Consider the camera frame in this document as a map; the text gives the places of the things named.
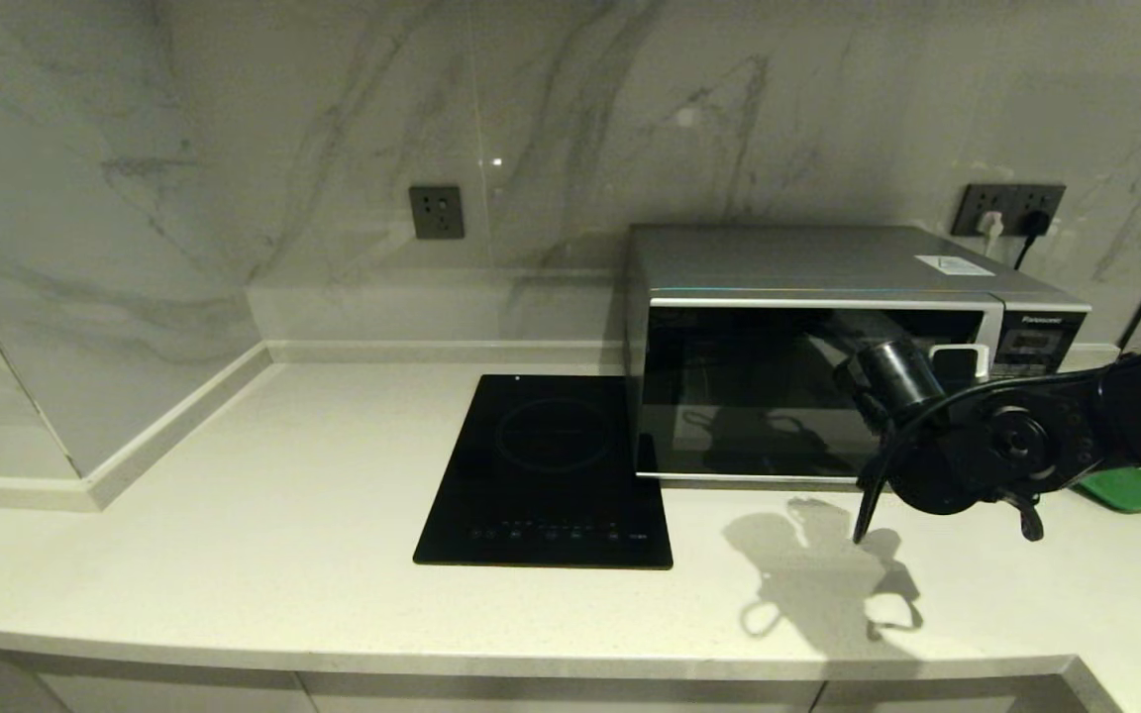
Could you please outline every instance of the white countertop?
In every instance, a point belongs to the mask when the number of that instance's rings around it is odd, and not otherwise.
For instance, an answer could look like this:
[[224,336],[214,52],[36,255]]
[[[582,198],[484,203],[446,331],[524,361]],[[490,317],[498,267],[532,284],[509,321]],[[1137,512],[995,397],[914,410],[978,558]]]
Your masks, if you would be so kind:
[[[413,565],[480,373],[597,368],[277,364],[104,513],[0,510],[0,647],[322,672],[811,680],[1060,672],[1078,656],[1141,712],[1141,515],[1069,492],[1043,502],[1038,543],[1009,507],[937,518],[884,496],[874,526],[901,537],[907,576],[893,582],[912,580],[923,626],[882,641],[866,637],[861,601],[884,568],[847,542],[850,492],[664,491],[671,572]],[[752,559],[775,569],[779,605],[747,615],[764,627],[780,614],[766,635],[741,622],[761,591]],[[909,619],[901,597],[869,610]]]

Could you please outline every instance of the microwave control panel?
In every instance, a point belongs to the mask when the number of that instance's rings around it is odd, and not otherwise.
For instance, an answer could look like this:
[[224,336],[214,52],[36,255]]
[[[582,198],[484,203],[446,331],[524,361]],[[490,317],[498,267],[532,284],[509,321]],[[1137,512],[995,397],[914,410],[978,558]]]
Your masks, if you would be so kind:
[[993,379],[1039,378],[1059,371],[1085,311],[1006,311]]

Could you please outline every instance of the wall socket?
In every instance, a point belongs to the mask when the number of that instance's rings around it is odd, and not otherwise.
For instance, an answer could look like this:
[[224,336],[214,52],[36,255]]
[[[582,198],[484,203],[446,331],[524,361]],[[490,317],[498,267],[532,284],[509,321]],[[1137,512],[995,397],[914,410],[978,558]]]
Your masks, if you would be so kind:
[[408,188],[412,225],[416,238],[455,240],[466,237],[466,217],[461,211],[461,188],[455,185],[413,185]]
[[1025,237],[1025,218],[1041,211],[1054,220],[1063,200],[1063,184],[990,184],[972,183],[963,194],[963,203],[954,218],[952,235],[982,235],[980,216],[988,211],[1002,212],[1002,235]]

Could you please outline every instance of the induction cooktop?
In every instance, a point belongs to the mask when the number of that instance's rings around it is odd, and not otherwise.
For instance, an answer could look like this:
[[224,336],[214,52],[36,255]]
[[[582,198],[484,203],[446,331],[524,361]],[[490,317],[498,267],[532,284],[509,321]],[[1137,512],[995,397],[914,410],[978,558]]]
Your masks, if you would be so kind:
[[666,569],[659,484],[638,478],[622,378],[484,375],[412,559]]

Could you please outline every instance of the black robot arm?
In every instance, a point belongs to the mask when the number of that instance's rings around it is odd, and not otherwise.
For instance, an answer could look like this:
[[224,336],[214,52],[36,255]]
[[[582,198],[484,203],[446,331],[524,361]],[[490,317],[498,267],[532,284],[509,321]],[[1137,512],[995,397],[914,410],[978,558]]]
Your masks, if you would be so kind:
[[836,381],[882,437],[857,481],[865,493],[852,532],[857,542],[887,484],[907,504],[934,515],[1009,502],[1025,536],[1036,541],[1043,492],[1097,470],[1141,467],[1141,356],[945,394],[913,343],[893,341],[843,362]]

